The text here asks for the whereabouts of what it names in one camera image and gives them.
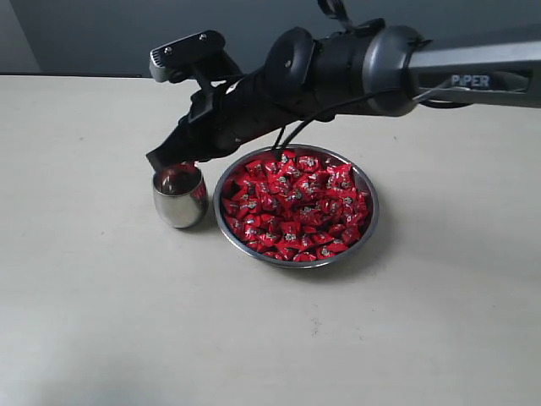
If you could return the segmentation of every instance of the candy wrapper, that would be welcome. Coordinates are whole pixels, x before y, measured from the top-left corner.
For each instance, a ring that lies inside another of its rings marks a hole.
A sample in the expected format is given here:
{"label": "candy wrapper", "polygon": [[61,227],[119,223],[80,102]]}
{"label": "candy wrapper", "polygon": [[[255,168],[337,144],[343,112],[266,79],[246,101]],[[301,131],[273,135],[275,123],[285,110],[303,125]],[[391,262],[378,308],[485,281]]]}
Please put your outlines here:
{"label": "candy wrapper", "polygon": [[254,159],[226,181],[221,206],[232,233],[279,261],[317,261],[348,250],[362,237],[369,192],[357,190],[352,165],[283,151]]}

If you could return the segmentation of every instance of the table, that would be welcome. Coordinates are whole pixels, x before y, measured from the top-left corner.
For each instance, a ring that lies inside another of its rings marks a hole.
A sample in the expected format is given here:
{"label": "table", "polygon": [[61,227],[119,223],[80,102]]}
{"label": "table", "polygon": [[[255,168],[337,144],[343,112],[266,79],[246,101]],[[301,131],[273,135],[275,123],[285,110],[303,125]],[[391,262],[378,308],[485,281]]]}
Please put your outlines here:
{"label": "table", "polygon": [[[298,142],[381,198],[354,258],[259,263],[169,228],[145,153],[194,83],[0,77],[0,404],[538,405],[541,113],[340,117]],[[201,165],[210,192],[242,154]]]}

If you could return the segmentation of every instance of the metal bowl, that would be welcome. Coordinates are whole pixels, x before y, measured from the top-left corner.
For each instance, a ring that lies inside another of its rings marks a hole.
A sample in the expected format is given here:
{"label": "metal bowl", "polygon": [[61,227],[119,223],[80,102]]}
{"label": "metal bowl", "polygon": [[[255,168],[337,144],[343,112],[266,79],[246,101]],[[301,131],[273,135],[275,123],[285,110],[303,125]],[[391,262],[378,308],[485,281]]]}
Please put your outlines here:
{"label": "metal bowl", "polygon": [[337,254],[336,256],[332,256],[331,258],[327,258],[325,260],[319,260],[319,261],[311,261],[311,262],[292,262],[292,261],[279,261],[274,258],[270,258],[268,256],[262,255],[259,252],[256,252],[254,250],[251,250],[246,245],[244,245],[244,243],[240,241],[232,233],[232,231],[227,226],[226,221],[224,220],[224,214],[223,214],[224,211],[221,205],[221,192],[223,190],[224,183],[234,173],[235,170],[237,170],[239,167],[249,162],[252,162],[254,159],[271,159],[273,156],[272,156],[270,147],[261,148],[260,150],[250,152],[248,155],[245,155],[242,158],[237,159],[223,173],[220,180],[218,181],[218,184],[216,185],[216,189],[214,191],[214,209],[216,213],[216,220],[218,221],[218,226],[220,227],[221,231],[226,236],[226,238],[233,245],[239,248],[243,253],[248,254],[257,260],[268,262],[269,264],[283,267],[283,268],[295,268],[295,269],[315,268],[317,266],[323,266],[323,265],[335,263],[351,256],[353,253],[357,252],[358,249],[360,249],[364,245],[364,243],[366,243],[369,240],[369,238],[372,236],[378,222],[378,216],[380,214],[380,205],[378,202],[378,195],[376,194],[375,188],[372,185],[372,182],[370,182],[369,177],[366,176],[366,173],[361,171],[361,169],[357,165],[350,162],[348,159],[336,154],[335,152],[328,151],[323,148],[319,148],[319,147],[311,146],[311,145],[290,145],[288,146],[287,150],[295,152],[298,156],[301,156],[301,155],[317,156],[321,162],[324,162],[327,165],[342,165],[344,163],[352,164],[353,178],[355,181],[355,185],[357,186],[357,189],[362,190],[362,191],[367,191],[370,193],[370,196],[366,198],[366,202],[367,202],[367,205],[369,206],[370,213],[371,213],[369,216],[369,225],[366,228],[366,231],[364,232],[361,239],[357,243],[352,245],[349,248],[349,250],[341,252],[340,254]]}

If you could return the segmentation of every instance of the metal cup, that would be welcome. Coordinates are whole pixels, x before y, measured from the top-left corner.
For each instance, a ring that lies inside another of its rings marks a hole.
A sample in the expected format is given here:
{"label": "metal cup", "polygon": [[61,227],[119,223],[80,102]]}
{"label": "metal cup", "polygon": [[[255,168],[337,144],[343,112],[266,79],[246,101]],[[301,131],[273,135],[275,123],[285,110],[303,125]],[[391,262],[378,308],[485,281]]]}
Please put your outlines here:
{"label": "metal cup", "polygon": [[154,204],[161,219],[175,228],[189,228],[209,208],[203,173],[191,164],[168,167],[152,178]]}

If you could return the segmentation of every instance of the robotic arm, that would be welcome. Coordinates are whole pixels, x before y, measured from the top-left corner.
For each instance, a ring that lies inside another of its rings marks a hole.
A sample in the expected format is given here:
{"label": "robotic arm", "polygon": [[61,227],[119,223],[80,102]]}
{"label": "robotic arm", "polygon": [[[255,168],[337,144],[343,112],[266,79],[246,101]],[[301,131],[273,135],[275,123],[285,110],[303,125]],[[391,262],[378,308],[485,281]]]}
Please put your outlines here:
{"label": "robotic arm", "polygon": [[241,73],[223,50],[224,38],[212,30],[150,53],[156,81],[195,78],[201,88],[188,114],[147,154],[156,171],[230,155],[298,120],[400,117],[418,104],[541,107],[541,25],[427,41],[413,28],[385,26],[383,19],[353,25],[341,0],[318,2],[343,31],[316,40],[293,28],[251,74]]}

